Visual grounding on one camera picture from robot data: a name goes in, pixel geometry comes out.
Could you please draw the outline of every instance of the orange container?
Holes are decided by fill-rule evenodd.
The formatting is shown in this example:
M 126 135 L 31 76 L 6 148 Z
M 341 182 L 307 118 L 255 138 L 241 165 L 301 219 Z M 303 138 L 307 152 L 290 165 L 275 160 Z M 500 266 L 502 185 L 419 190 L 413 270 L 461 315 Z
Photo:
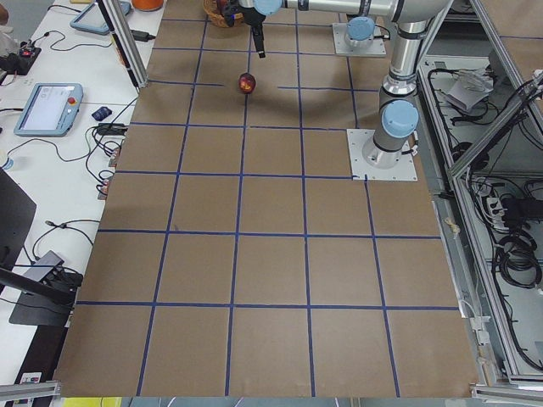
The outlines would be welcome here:
M 155 11 L 164 5 L 164 0 L 132 0 L 132 6 L 142 11 Z

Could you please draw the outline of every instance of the blue tape grid line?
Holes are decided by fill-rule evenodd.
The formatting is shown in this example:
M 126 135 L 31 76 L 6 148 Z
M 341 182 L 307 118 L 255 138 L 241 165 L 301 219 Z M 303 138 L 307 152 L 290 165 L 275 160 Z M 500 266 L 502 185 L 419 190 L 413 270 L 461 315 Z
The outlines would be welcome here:
M 309 351 L 309 374 L 311 385 L 311 397 L 316 396 L 315 390 L 315 363 L 313 359 L 313 328 L 311 325 L 311 283 L 310 283 L 310 270 L 309 270 L 309 244 L 307 239 L 307 197 L 305 193 L 305 151 L 304 151 L 304 130 L 303 130 L 303 109 L 302 109 L 302 91 L 301 91 L 301 77 L 299 72 L 299 27 L 298 27 L 298 12 L 294 14 L 296 26 L 296 70 L 298 86 L 296 90 L 298 92 L 298 120 L 299 120 L 299 148 L 301 154 L 301 170 L 302 170 L 302 208 L 304 216 L 304 257 L 305 257 L 305 297 L 307 300 L 307 339 L 308 339 L 308 351 Z
M 208 19 L 206 18 L 205 22 L 204 22 L 204 32 L 202 33 L 202 42 L 200 44 L 200 52 L 199 52 L 199 56 L 198 56 L 198 63 L 196 64 L 196 71 L 194 72 L 194 81 L 193 81 L 194 83 L 196 83 L 196 81 L 198 80 L 199 68 L 200 68 L 200 63 L 201 63 L 201 60 L 202 60 L 202 50 L 201 50 L 201 48 L 204 47 L 204 39 L 205 39 L 205 32 L 207 31 L 207 26 L 208 26 Z M 187 122 L 186 122 L 187 125 L 190 122 L 190 115 L 191 115 L 191 112 L 192 112 L 192 109 L 193 109 L 193 100 L 194 100 L 194 92 L 195 91 L 196 91 L 196 86 L 193 86 L 192 93 L 191 93 L 191 98 L 190 98 L 190 104 L 188 106 L 188 112 L 187 112 Z M 181 172 L 183 153 L 184 153 L 184 150 L 185 150 L 185 143 L 187 141 L 187 132 L 188 132 L 188 127 L 185 126 L 185 134 L 184 134 L 184 138 L 183 138 L 181 152 L 179 153 L 179 160 L 178 160 L 178 163 L 177 163 L 177 172 Z M 167 226 L 168 230 L 171 228 L 171 221 L 173 219 L 173 212 L 174 212 L 174 207 L 175 207 L 175 203 L 176 203 L 176 195 L 177 195 L 178 184 L 179 184 L 179 175 L 176 175 L 176 183 L 174 184 L 174 189 L 173 189 L 173 193 L 172 193 L 172 197 L 171 197 L 170 213 L 168 215 L 168 224 L 167 224 L 168 225 Z M 140 372 L 139 372 L 139 380 L 137 382 L 137 391 L 136 391 L 137 396 L 141 395 L 141 392 L 142 392 L 143 378 L 145 376 L 145 366 L 147 364 L 147 356 L 148 356 L 148 351 L 149 351 L 149 345 L 150 345 L 150 342 L 151 342 L 151 333 L 152 333 L 152 330 L 153 330 L 154 312 L 156 310 L 156 303 L 157 303 L 157 299 L 158 299 L 158 296 L 159 296 L 160 278 L 162 277 L 162 270 L 164 269 L 165 253 L 166 253 L 166 249 L 168 247 L 168 238 L 169 238 L 169 236 L 170 236 L 169 233 L 166 233 L 165 236 L 164 236 L 164 244 L 163 244 L 163 247 L 162 247 L 162 254 L 160 255 L 159 272 L 157 273 L 156 283 L 155 283 L 155 286 L 154 286 L 153 304 L 151 306 L 151 312 L 150 312 L 150 315 L 149 315 L 149 324 L 148 324 L 148 329 L 147 329 L 147 337 L 145 339 L 145 347 L 143 349 L 142 364 L 141 364 L 141 368 L 140 368 Z
M 168 125 L 172 127 L 209 127 L 219 129 L 242 129 L 242 125 L 201 125 L 198 123 L 187 125 L 185 123 L 159 123 L 152 121 L 132 121 L 130 125 Z M 273 130 L 299 130 L 299 127 L 292 127 L 286 125 L 251 125 L 250 129 L 273 129 Z M 338 127 L 302 127 L 302 130 L 315 130 L 315 131 L 345 131 L 345 128 L 340 129 Z
M 375 265 L 376 265 L 377 276 L 378 276 L 378 281 L 379 281 L 379 292 L 381 294 L 381 303 L 383 306 L 384 329 L 386 331 L 387 344 L 389 346 L 390 367 L 392 369 L 392 377 L 394 378 L 396 397 L 400 397 L 400 384 L 398 383 L 398 373 L 396 372 L 394 350 L 392 347 L 392 338 L 390 336 L 389 316 L 387 315 L 387 305 L 386 305 L 386 301 L 384 297 L 383 278 L 381 276 L 381 266 L 379 264 L 377 238 L 375 237 L 375 226 L 373 224 L 372 200 L 370 199 L 370 191 L 367 185 L 367 177 L 364 180 L 364 189 L 366 190 L 367 212 L 368 212 L 369 220 L 370 220 L 370 230 L 372 231 L 373 254 L 375 255 Z
M 500 36 L 500 38 L 516 38 L 518 40 L 543 40 L 543 36 Z
M 336 305 L 336 304 L 230 304 L 230 303 L 182 303 L 171 301 L 86 301 L 78 300 L 77 305 L 131 306 L 131 307 L 194 307 L 194 308 L 262 308 L 262 309 L 366 309 L 392 311 L 458 311 L 458 307 L 424 305 Z
M 335 235 L 327 233 L 267 233 L 259 231 L 154 231 L 148 229 L 98 229 L 98 233 L 150 233 L 170 235 L 209 235 L 209 236 L 261 236 L 261 237 L 308 237 L 308 238 L 340 238 L 340 239 L 408 239 L 408 240 L 441 240 L 440 236 L 416 235 Z
M 295 15 L 296 22 L 294 24 L 290 23 L 268 23 L 269 25 L 292 25 L 295 27 L 295 34 L 296 34 L 296 52 L 295 53 L 288 53 L 288 52 L 269 52 L 269 53 L 278 53 L 278 54 L 293 54 L 296 55 L 297 63 L 299 66 L 300 61 L 300 55 L 322 55 L 322 56 L 334 56 L 334 54 L 328 54 L 328 53 L 301 53 L 299 51 L 299 26 L 325 26 L 325 25 L 307 25 L 307 24 L 299 24 L 298 22 L 298 14 Z M 148 357 L 148 350 L 149 345 L 151 341 L 152 336 L 152 330 L 153 330 L 153 324 L 154 324 L 154 312 L 157 307 L 200 307 L 200 308 L 228 308 L 229 309 L 229 321 L 228 321 L 228 340 L 227 340 L 227 367 L 226 367 L 226 380 L 225 380 L 225 396 L 229 394 L 229 387 L 230 387 L 230 366 L 231 366 L 231 358 L 232 358 L 232 328 L 233 328 L 233 317 L 234 317 L 234 309 L 240 308 L 240 309 L 306 309 L 307 310 L 307 324 L 308 324 L 308 351 L 309 351 L 309 370 L 310 370 L 310 377 L 311 377 L 311 396 L 316 396 L 316 386 L 315 386 L 315 368 L 314 368 L 314 354 L 313 354 L 313 343 L 312 343 L 312 326 L 311 326 L 311 311 L 313 309 L 366 309 L 366 310 L 381 310 L 383 312 L 384 317 L 384 325 L 387 335 L 387 343 L 389 348 L 389 357 L 390 357 L 390 364 L 391 369 L 393 373 L 394 383 L 395 383 L 395 392 L 396 396 L 400 397 L 400 387 L 398 383 L 398 377 L 395 367 L 395 358 L 394 358 L 394 350 L 392 346 L 391 336 L 390 336 L 390 329 L 389 329 L 389 320 L 387 311 L 390 310 L 410 310 L 410 311 L 417 311 L 417 310 L 432 310 L 432 311 L 458 311 L 458 307 L 439 307 L 439 306 L 388 306 L 385 302 L 384 297 L 384 291 L 383 291 L 383 281 L 381 277 L 381 271 L 380 271 L 380 265 L 379 265 L 379 256 L 378 256 L 378 246 L 377 246 L 377 240 L 378 239 L 432 239 L 437 240 L 440 239 L 439 236 L 393 236 L 393 235 L 382 235 L 379 236 L 375 233 L 374 224 L 373 224 L 373 218 L 372 218 L 372 206 L 371 206 L 371 199 L 369 195 L 369 189 L 367 185 L 367 180 L 364 181 L 364 187 L 367 194 L 367 207 L 368 207 L 368 215 L 370 220 L 370 227 L 371 227 L 371 235 L 327 235 L 327 234 L 310 234 L 307 230 L 307 201 L 306 201 L 306 189 L 305 189 L 305 180 L 306 179 L 351 179 L 350 176 L 308 176 L 305 174 L 305 155 L 304 155 L 304 131 L 305 130 L 322 130 L 322 131 L 330 131 L 330 130 L 337 130 L 337 131 L 344 131 L 344 129 L 325 129 L 325 128 L 316 128 L 316 127 L 303 127 L 303 118 L 302 118 L 302 97 L 301 97 L 301 91 L 302 90 L 312 90 L 312 91 L 319 91 L 319 90 L 332 90 L 332 91 L 341 91 L 341 92 L 350 92 L 352 97 L 352 103 L 353 103 L 353 110 L 355 113 L 355 122 L 356 125 L 358 125 L 358 120 L 356 119 L 356 101 L 355 101 L 355 93 L 356 92 L 378 92 L 376 89 L 355 89 L 353 85 L 353 76 L 350 68 L 350 60 L 347 59 L 347 65 L 348 65 L 348 72 L 349 72 L 349 78 L 350 78 L 350 89 L 344 89 L 344 88 L 336 88 L 336 87 L 305 87 L 301 86 L 301 78 L 300 78 L 300 72 L 299 69 L 297 69 L 297 76 L 298 76 L 298 86 L 279 86 L 280 89 L 293 89 L 298 91 L 298 99 L 299 99 L 299 127 L 284 127 L 284 126 L 253 126 L 254 128 L 270 128 L 270 129 L 293 129 L 293 130 L 299 130 L 300 134 L 300 153 L 301 153 L 301 175 L 279 175 L 279 174 L 244 174 L 244 146 L 245 146 L 245 139 L 246 139 L 246 131 L 247 131 L 247 107 L 248 107 L 248 99 L 245 97 L 245 105 L 244 105 L 244 124 L 243 125 L 197 125 L 197 124 L 190 124 L 190 115 L 192 112 L 192 106 L 193 106 L 193 98 L 195 89 L 197 86 L 222 86 L 221 84 L 215 84 L 215 83 L 199 83 L 197 82 L 198 75 L 199 75 L 199 68 L 201 65 L 201 59 L 204 52 L 241 52 L 241 53 L 247 53 L 248 54 L 248 69 L 250 68 L 250 59 L 251 55 L 255 53 L 255 51 L 252 51 L 250 49 L 250 36 L 249 36 L 249 47 L 246 51 L 238 51 L 238 50 L 215 50 L 215 49 L 207 49 L 204 48 L 204 39 L 205 34 L 207 31 L 207 27 L 209 24 L 208 19 L 206 20 L 185 20 L 185 19 L 164 19 L 164 20 L 178 20 L 178 21 L 200 21 L 204 22 L 204 32 L 202 35 L 202 41 L 200 48 L 156 48 L 156 49 L 163 49 L 163 50 L 198 50 L 199 51 L 199 59 L 197 63 L 197 69 L 194 75 L 194 81 L 193 82 L 176 82 L 176 81 L 161 81 L 161 80 L 152 80 L 153 82 L 157 83 L 164 83 L 164 84 L 173 84 L 173 85 L 185 85 L 185 86 L 192 86 L 192 95 L 191 95 L 191 101 L 188 109 L 188 115 L 186 122 L 183 123 L 148 123 L 148 122 L 134 122 L 132 125 L 168 125 L 168 126 L 179 126 L 179 127 L 185 127 L 185 137 L 183 139 L 182 149 L 180 152 L 180 157 L 178 160 L 178 166 L 177 171 L 136 171 L 136 170 L 119 170 L 117 172 L 119 173 L 133 173 L 133 174 L 156 174 L 156 175 L 171 175 L 176 177 L 176 183 L 174 186 L 173 196 L 171 200 L 171 207 L 170 207 L 170 213 L 168 218 L 168 226 L 166 231 L 145 231 L 145 230 L 121 230 L 121 229 L 112 229 L 112 230 L 104 230 L 101 229 L 99 232 L 105 232 L 105 233 L 115 233 L 115 232 L 138 232 L 138 233 L 161 233 L 165 235 L 164 239 L 164 245 L 163 250 L 161 254 L 160 259 L 160 267 L 155 283 L 155 290 L 154 290 L 154 297 L 153 301 L 146 302 L 146 301 L 77 301 L 77 304 L 79 305 L 110 305 L 110 306 L 145 306 L 150 307 L 150 317 L 149 317 L 149 324 L 148 324 L 148 332 L 147 332 L 147 338 L 146 343 L 143 351 L 143 360 L 141 364 L 140 369 L 140 376 L 137 386 L 137 395 L 140 395 L 142 392 L 143 387 L 143 379 L 144 379 L 144 373 L 145 373 L 145 366 L 147 362 Z M 185 142 L 187 140 L 187 133 L 188 129 L 190 127 L 209 127 L 209 128 L 236 128 L 236 129 L 243 129 L 243 140 L 242 140 L 242 158 L 241 158 L 241 164 L 240 164 L 240 172 L 239 174 L 207 174 L 207 173 L 186 173 L 182 172 L 182 158 L 184 154 L 184 148 L 185 148 Z M 171 222 L 173 218 L 173 211 L 174 206 L 176 202 L 176 195 L 177 195 L 177 189 L 179 184 L 179 179 L 181 176 L 237 176 L 239 177 L 239 184 L 238 184 L 238 208 L 237 208 L 237 218 L 236 218 L 236 231 L 170 231 L 171 228 Z M 258 232 L 241 232 L 239 230 L 240 228 L 240 218 L 241 218 L 241 206 L 242 206 L 242 196 L 243 196 L 243 181 L 244 177 L 246 176 L 254 176 L 254 177 L 288 177 L 288 178 L 297 178 L 301 179 L 302 183 L 302 199 L 303 199 L 303 217 L 304 217 L 304 233 L 258 233 Z M 165 253 L 167 249 L 167 243 L 168 238 L 170 234 L 187 234 L 187 235 L 227 235 L 227 236 L 235 236 L 235 246 L 234 246 L 234 261 L 233 261 L 233 267 L 232 267 L 232 285 L 231 285 L 231 296 L 230 296 L 230 302 L 229 303 L 176 303 L 176 302 L 160 302 L 158 301 L 158 294 L 160 289 L 160 279 L 162 270 L 165 263 Z M 235 284 L 236 284 L 236 271 L 237 271 L 237 257 L 238 257 L 238 241 L 239 237 L 241 236 L 263 236 L 263 237 L 303 237 L 305 241 L 305 283 L 306 283 L 306 304 L 236 304 L 235 303 Z M 378 282 L 379 282 L 379 289 L 381 294 L 381 305 L 334 305 L 334 304 L 312 304 L 311 303 L 311 287 L 310 287 L 310 265 L 309 265 L 309 247 L 308 247 L 308 239 L 309 238 L 366 238 L 366 239 L 372 239 L 373 243 L 373 249 L 374 249 L 374 256 L 377 266 L 377 273 L 378 273 Z
M 247 72 L 250 72 L 251 66 L 251 38 L 247 44 Z M 230 366 L 232 360 L 232 330 L 234 319 L 234 299 L 236 295 L 236 272 L 238 269 L 238 247 L 239 247 L 239 224 L 241 220 L 241 204 L 244 189 L 244 160 L 245 160 L 245 139 L 247 136 L 247 106 L 249 101 L 249 95 L 245 95 L 244 100 L 244 128 L 241 142 L 241 164 L 239 166 L 239 184 L 238 184 L 238 208 L 236 212 L 236 236 L 234 240 L 234 255 L 232 266 L 232 285 L 230 291 L 230 312 L 228 315 L 228 340 L 227 340 L 227 371 L 225 375 L 224 395 L 230 394 Z

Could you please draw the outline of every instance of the tablet screen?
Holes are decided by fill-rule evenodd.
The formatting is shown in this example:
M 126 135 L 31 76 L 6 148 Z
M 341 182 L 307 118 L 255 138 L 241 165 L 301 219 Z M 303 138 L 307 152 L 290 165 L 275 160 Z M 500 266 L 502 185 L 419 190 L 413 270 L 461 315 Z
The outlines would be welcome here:
M 73 86 L 40 86 L 20 127 L 21 130 L 55 130 Z
M 105 20 L 100 12 L 100 8 L 94 3 L 93 6 L 77 20 L 77 23 L 89 27 L 101 27 L 105 24 Z

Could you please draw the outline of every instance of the small device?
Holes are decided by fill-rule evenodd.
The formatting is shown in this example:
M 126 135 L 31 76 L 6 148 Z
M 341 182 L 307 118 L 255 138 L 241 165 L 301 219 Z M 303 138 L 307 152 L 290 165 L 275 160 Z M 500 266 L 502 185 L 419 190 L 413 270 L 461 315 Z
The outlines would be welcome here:
M 132 6 L 129 2 L 119 2 L 120 9 L 124 15 L 132 11 Z M 105 36 L 109 33 L 109 27 L 106 24 L 100 8 L 96 3 L 91 3 L 86 6 L 71 22 L 70 27 L 79 31 L 93 32 Z
M 14 133 L 61 137 L 74 124 L 82 99 L 83 88 L 79 83 L 37 83 Z
M 102 106 L 100 109 L 98 109 L 96 112 L 92 113 L 91 116 L 96 120 L 96 121 L 102 121 L 103 119 L 105 119 L 106 117 L 108 117 L 110 114 L 112 114 L 113 112 L 111 111 L 110 108 L 108 108 L 107 106 Z

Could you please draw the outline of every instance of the robotic arm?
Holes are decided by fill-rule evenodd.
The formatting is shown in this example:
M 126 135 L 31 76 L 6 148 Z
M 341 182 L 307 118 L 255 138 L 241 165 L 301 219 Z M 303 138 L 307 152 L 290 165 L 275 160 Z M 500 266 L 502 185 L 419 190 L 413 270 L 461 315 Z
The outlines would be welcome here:
M 328 11 L 359 17 L 383 16 L 397 24 L 398 36 L 379 94 L 381 126 L 368 140 L 363 152 L 368 163 L 388 169 L 401 155 L 405 140 L 413 133 L 418 112 L 409 101 L 416 88 L 417 62 L 429 22 L 449 4 L 449 0 L 232 0 L 232 11 L 241 12 L 251 26 L 255 49 L 264 51 L 262 23 L 281 7 L 299 11 Z

